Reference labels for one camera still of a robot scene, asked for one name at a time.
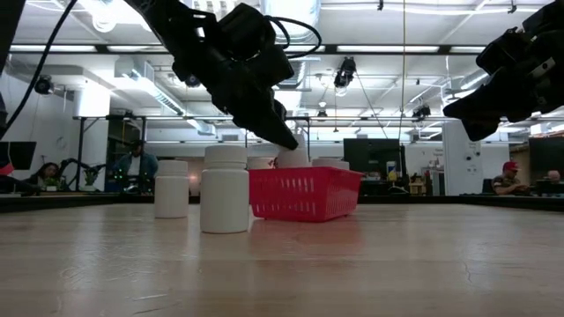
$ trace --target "red plastic basket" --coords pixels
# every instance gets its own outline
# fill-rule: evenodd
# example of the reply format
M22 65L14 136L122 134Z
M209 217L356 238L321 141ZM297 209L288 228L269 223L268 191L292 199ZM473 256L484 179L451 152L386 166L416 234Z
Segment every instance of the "red plastic basket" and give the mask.
M356 209L361 173L333 167L250 170L255 217L322 222Z

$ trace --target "computer screen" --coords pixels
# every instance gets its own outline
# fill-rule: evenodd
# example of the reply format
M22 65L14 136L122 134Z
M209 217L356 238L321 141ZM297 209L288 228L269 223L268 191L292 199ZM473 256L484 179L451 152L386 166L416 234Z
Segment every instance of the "computer screen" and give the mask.
M387 163L396 162L396 171L402 172L398 139L345 139L343 145L353 171L387 175Z
M0 142L0 165L11 163L16 170L29 170L36 146L36 142Z

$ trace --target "woman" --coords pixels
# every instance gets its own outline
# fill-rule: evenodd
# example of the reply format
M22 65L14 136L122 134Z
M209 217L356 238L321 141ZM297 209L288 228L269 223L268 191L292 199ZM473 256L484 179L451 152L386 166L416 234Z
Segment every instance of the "woman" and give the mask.
M43 166L34 173L30 178L25 180L24 182L37 185L39 187L44 187L44 183L46 179L53 179L58 178L59 175L59 166L55 163L45 163Z

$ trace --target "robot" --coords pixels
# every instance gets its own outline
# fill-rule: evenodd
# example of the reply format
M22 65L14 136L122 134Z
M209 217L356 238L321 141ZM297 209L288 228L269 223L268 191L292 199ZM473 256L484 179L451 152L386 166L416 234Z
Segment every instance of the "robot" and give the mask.
M286 110L271 89L293 75L284 53L289 43L275 44L271 22L287 39L280 21L310 28L317 36L315 48L290 58L319 48L321 36L315 29L299 21L263 16L246 4L217 21L214 14L190 9L179 0L124 1L141 14L174 57L173 70L181 81L197 78L215 107L232 115L237 126L291 150L298 146L284 123ZM555 0L527 18L522 29L507 30L478 56L478 66L491 75L488 83L443 110L463 122L472 141L494 133L502 118L519 122L532 112L546 114L564 104L563 17L564 0ZM204 30L204 37L198 29ZM14 117L24 105L22 101ZM1 121L0 132L5 132Z
M502 117L519 122L564 105L564 0L544 6L522 29L507 30L476 64L488 82L443 110L462 121L472 141L493 134Z

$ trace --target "table surface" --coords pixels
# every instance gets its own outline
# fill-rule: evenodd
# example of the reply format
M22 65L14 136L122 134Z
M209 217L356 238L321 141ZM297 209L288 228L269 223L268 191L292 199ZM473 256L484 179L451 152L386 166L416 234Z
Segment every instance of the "table surface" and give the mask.
M151 205L0 215L2 316L559 316L564 217L361 205L202 234Z

